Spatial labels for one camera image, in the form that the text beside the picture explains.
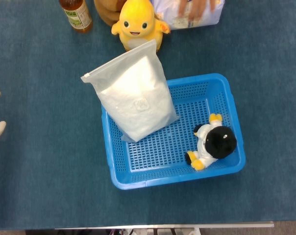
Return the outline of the person's bare hand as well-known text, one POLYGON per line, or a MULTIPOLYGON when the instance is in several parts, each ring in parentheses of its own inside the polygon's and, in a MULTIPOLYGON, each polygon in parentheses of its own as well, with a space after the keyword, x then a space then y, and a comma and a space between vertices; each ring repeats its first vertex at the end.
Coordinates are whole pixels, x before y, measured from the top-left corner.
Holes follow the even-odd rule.
MULTIPOLYGON (((184 17, 185 8, 187 6, 187 0, 181 0, 178 8, 178 16, 184 17)), ((199 20, 206 8, 206 0, 192 0, 192 9, 188 15, 190 21, 199 20)))

